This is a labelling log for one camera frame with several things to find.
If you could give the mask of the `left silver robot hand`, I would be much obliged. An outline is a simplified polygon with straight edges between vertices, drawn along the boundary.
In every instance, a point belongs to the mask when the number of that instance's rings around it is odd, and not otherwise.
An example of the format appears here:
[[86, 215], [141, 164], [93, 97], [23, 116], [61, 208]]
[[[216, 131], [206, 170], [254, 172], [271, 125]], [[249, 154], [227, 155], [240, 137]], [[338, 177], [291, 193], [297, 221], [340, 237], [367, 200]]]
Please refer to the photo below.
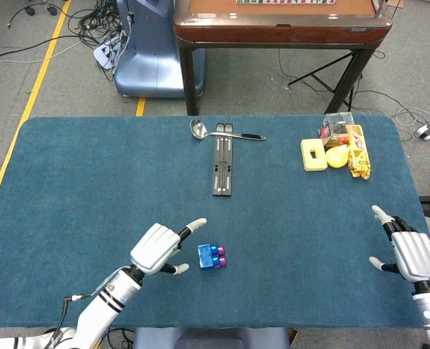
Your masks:
[[185, 273], [190, 268], [188, 263], [170, 265], [167, 261], [181, 250], [186, 238], [206, 223], [206, 218], [199, 218], [187, 224], [179, 233], [165, 225], [153, 224], [131, 250], [132, 264], [146, 275], [158, 272], [172, 275]]

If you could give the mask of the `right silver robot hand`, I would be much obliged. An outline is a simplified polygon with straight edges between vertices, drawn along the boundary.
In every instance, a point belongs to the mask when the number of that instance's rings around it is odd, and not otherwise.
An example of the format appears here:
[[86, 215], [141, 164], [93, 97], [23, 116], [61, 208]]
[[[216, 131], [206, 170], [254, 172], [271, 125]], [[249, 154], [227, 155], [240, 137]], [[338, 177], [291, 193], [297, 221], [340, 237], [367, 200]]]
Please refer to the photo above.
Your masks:
[[379, 221], [393, 248], [395, 263], [381, 262], [370, 256], [370, 263], [380, 271], [399, 274], [411, 284], [430, 281], [430, 238], [418, 232], [399, 216], [386, 214], [379, 206], [372, 205], [375, 219]]

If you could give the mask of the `blue toy block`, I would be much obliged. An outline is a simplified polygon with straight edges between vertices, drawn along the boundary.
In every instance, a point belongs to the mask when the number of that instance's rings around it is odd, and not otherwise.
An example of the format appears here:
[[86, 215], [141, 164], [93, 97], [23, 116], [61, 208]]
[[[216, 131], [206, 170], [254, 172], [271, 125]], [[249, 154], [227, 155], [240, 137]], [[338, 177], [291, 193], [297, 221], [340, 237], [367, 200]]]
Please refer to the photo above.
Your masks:
[[220, 267], [220, 257], [218, 254], [218, 245], [202, 244], [197, 247], [199, 267], [201, 269], [213, 269]]

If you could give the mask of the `blue felt table cloth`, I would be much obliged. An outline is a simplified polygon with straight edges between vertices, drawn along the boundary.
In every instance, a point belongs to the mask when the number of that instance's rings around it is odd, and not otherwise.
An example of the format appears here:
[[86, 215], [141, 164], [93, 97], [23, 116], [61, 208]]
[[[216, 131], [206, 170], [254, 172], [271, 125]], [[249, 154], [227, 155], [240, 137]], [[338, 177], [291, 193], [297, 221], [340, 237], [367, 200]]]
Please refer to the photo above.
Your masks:
[[[208, 116], [264, 141], [233, 142], [229, 197], [213, 196], [215, 139], [187, 116], [39, 117], [24, 123], [0, 187], [0, 327], [51, 327], [64, 296], [91, 292], [130, 263], [160, 223], [204, 217], [172, 264], [146, 276], [118, 326], [421, 327], [413, 287], [393, 263], [372, 205], [426, 231], [399, 133], [357, 116], [369, 180], [347, 169], [307, 172], [300, 142], [322, 116]], [[201, 269], [197, 247], [223, 245], [226, 266]]]

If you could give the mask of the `black folding stand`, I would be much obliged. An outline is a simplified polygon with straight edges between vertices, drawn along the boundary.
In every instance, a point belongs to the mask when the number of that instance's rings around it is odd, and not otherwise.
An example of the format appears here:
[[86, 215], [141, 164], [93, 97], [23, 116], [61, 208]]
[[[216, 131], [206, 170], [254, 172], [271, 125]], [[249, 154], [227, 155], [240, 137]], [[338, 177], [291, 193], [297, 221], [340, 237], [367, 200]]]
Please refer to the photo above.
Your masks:
[[233, 138], [223, 135], [215, 136], [215, 165], [212, 173], [213, 196], [231, 196]]

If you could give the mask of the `blue grey robot torso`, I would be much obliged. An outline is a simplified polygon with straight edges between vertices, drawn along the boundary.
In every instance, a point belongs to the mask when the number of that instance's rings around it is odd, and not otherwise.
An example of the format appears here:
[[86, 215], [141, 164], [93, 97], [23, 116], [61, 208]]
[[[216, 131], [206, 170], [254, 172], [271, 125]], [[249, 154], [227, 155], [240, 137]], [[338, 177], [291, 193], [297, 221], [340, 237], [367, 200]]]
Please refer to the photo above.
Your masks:
[[133, 349], [290, 349], [285, 328], [138, 328]]

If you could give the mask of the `yellow snack packet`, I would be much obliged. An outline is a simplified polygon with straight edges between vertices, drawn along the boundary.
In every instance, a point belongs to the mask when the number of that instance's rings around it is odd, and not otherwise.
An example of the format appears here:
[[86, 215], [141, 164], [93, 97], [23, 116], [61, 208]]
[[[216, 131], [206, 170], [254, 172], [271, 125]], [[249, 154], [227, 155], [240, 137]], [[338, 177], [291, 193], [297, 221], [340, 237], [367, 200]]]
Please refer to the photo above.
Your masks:
[[358, 124], [347, 125], [349, 159], [348, 168], [352, 177], [370, 179], [371, 165], [362, 127]]

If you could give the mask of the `yellow pear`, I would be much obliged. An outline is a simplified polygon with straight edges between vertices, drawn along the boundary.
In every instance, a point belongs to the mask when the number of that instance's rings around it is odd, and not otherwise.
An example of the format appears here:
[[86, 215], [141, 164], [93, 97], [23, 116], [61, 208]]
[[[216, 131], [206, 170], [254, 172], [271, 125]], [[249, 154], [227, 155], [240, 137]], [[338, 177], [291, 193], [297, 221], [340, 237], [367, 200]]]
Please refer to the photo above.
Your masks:
[[349, 146], [338, 145], [327, 149], [326, 153], [327, 164], [332, 168], [341, 168], [347, 165], [349, 161]]

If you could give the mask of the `yellow sponge with hole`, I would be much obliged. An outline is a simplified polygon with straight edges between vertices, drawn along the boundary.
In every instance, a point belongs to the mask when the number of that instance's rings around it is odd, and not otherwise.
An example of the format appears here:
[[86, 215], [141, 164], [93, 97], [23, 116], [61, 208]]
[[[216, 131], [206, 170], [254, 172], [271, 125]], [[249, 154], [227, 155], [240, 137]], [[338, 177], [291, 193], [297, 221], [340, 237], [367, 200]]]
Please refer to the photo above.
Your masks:
[[305, 139], [300, 142], [303, 166], [307, 172], [324, 171], [327, 168], [323, 142], [316, 139]]

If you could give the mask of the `clear plastic snack box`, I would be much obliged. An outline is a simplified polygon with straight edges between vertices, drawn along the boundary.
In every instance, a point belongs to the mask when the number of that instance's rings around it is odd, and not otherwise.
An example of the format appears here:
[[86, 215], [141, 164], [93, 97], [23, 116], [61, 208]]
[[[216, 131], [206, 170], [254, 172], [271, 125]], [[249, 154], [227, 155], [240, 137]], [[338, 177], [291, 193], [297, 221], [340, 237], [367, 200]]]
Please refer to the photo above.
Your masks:
[[318, 138], [325, 149], [348, 143], [347, 126], [354, 125], [351, 112], [327, 113], [318, 129]]

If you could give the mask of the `blue grey machine base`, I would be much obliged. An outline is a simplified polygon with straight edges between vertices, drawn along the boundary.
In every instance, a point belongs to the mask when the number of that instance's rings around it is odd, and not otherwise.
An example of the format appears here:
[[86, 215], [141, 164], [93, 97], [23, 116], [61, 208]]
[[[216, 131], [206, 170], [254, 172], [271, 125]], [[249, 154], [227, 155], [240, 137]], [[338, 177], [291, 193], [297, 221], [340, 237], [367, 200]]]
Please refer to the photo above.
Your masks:
[[124, 40], [114, 82], [130, 97], [183, 98], [173, 14], [175, 0], [116, 0]]

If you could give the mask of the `white power strip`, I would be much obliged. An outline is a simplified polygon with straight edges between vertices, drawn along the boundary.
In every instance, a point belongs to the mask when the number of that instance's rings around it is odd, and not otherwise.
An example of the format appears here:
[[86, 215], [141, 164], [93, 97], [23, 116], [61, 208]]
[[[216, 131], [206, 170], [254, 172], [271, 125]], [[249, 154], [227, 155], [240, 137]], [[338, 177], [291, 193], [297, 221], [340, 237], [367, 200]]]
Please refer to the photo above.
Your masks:
[[122, 40], [115, 36], [96, 47], [93, 56], [100, 68], [110, 70], [116, 66], [122, 48]]

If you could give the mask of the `brown mahjong table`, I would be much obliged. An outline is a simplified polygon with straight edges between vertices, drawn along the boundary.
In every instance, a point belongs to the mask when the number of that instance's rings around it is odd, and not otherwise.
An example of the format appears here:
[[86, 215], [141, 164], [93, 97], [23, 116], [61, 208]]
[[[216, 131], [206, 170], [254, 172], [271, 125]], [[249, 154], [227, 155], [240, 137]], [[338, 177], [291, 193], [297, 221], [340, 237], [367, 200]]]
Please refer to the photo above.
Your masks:
[[186, 112], [198, 113], [193, 51], [201, 48], [345, 49], [351, 59], [326, 109], [336, 113], [393, 25], [386, 0], [261, 5], [235, 0], [175, 0]]

